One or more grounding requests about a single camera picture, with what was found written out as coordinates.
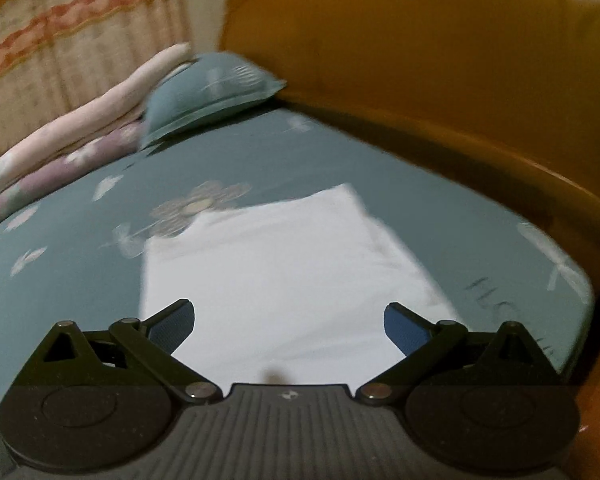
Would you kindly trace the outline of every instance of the teal bed sheet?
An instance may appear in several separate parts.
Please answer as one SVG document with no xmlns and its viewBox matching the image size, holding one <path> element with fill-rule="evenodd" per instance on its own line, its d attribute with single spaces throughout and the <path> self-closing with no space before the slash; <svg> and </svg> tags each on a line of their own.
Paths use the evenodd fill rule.
<svg viewBox="0 0 600 480">
<path fill-rule="evenodd" d="M 551 240 L 525 219 L 318 121 L 259 108 L 100 168 L 0 224 L 0 398 L 56 321 L 102 330 L 138 316 L 152 210 L 209 182 L 241 185 L 234 206 L 350 183 L 472 330 L 524 322 L 558 370 L 586 332 L 586 277 L 568 258 L 556 264 L 560 249 L 543 249 Z"/>
</svg>

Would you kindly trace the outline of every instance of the pillowcase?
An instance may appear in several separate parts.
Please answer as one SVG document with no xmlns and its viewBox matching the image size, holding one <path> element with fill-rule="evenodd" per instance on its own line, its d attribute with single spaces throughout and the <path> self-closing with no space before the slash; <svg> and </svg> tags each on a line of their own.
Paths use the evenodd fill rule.
<svg viewBox="0 0 600 480">
<path fill-rule="evenodd" d="M 201 54 L 151 94 L 141 147 L 230 117 L 272 97 L 285 81 L 230 52 Z"/>
<path fill-rule="evenodd" d="M 169 79 L 171 79 L 173 76 L 175 76 L 176 74 L 179 74 L 180 72 L 182 72 L 183 70 L 189 68 L 191 65 L 193 65 L 193 61 L 188 61 L 186 63 L 183 63 L 179 66 L 177 66 L 176 68 L 174 68 L 173 70 L 171 70 L 171 72 L 169 72 L 166 76 L 164 76 L 160 82 L 156 85 L 156 87 L 160 86 L 162 83 L 164 83 L 165 81 L 168 81 Z"/>
</svg>

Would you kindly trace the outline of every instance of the flower print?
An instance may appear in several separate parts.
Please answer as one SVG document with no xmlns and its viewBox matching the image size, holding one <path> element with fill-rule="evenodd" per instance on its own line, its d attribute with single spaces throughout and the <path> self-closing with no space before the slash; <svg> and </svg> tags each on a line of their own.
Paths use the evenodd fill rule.
<svg viewBox="0 0 600 480">
<path fill-rule="evenodd" d="M 126 146 L 131 143 L 138 143 L 141 137 L 142 125 L 138 122 L 123 126 L 120 130 L 120 144 Z"/>
<path fill-rule="evenodd" d="M 118 183 L 118 181 L 122 177 L 123 175 L 117 175 L 103 178 L 96 186 L 96 190 L 93 193 L 93 198 L 91 199 L 91 201 L 96 202 L 96 200 L 100 200 L 107 192 L 113 189 L 113 187 Z"/>
<path fill-rule="evenodd" d="M 311 129 L 311 126 L 309 126 L 309 119 L 302 115 L 291 116 L 286 122 L 291 126 L 292 130 L 297 130 L 299 132 L 308 132 Z"/>
<path fill-rule="evenodd" d="M 164 237 L 183 231 L 201 211 L 227 207 L 228 202 L 244 195 L 249 189 L 248 184 L 223 188 L 220 182 L 205 182 L 194 188 L 188 196 L 169 200 L 151 211 L 151 216 L 157 219 L 152 234 Z"/>
<path fill-rule="evenodd" d="M 24 224 L 24 222 L 29 220 L 29 218 L 31 218 L 37 210 L 37 205 L 25 209 L 23 212 L 17 215 L 16 218 L 11 220 L 11 222 L 7 224 L 7 227 L 4 228 L 4 231 L 9 232 L 13 231 L 17 227 L 20 227 L 22 224 Z"/>
<path fill-rule="evenodd" d="M 212 99 L 217 100 L 221 97 L 221 86 L 220 86 L 220 69 L 212 68 L 206 72 L 206 88 L 209 88 L 209 93 Z"/>
<path fill-rule="evenodd" d="M 250 88 L 262 81 L 262 73 L 252 65 L 240 65 L 231 69 L 231 79 L 240 86 Z"/>
<path fill-rule="evenodd" d="M 73 162 L 76 166 L 82 166 L 96 154 L 96 144 L 99 141 L 100 139 L 93 139 L 78 150 L 69 153 L 64 160 L 65 163 L 69 164 L 70 162 Z"/>
<path fill-rule="evenodd" d="M 15 276 L 22 269 L 24 269 L 24 267 L 28 263 L 37 260 L 42 255 L 42 253 L 44 253 L 45 251 L 46 251 L 46 247 L 40 247 L 39 249 L 36 249 L 35 251 L 27 251 L 22 256 L 20 256 L 16 260 L 16 262 L 13 264 L 13 267 L 11 267 L 11 277 Z"/>
<path fill-rule="evenodd" d="M 130 225 L 121 224 L 113 229 L 113 238 L 125 258 L 130 260 L 144 252 L 144 240 L 129 234 Z"/>
<path fill-rule="evenodd" d="M 529 222 L 520 222 L 518 232 L 554 264 L 546 290 L 555 290 L 558 275 L 561 275 L 579 296 L 582 304 L 591 304 L 592 293 L 587 276 L 581 270 L 572 269 L 568 265 L 571 261 L 569 255 L 553 239 Z"/>
</svg>

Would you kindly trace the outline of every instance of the white towel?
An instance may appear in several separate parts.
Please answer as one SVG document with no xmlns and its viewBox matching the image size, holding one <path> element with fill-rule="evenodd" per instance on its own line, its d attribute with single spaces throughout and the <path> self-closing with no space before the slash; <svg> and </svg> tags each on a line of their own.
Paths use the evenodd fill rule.
<svg viewBox="0 0 600 480">
<path fill-rule="evenodd" d="M 233 383 L 359 386 L 403 359 L 384 334 L 398 301 L 460 320 L 416 259 L 348 185 L 289 202 L 198 214 L 144 252 L 142 316 L 192 301 L 174 356 L 225 394 Z"/>
</svg>

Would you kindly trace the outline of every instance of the striped curtain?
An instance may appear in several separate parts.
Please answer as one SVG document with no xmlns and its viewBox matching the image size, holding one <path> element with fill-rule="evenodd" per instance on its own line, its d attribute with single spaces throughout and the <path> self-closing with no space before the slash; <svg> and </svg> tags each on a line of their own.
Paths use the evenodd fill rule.
<svg viewBox="0 0 600 480">
<path fill-rule="evenodd" d="M 190 40 L 183 0 L 0 0 L 0 156 Z"/>
</svg>

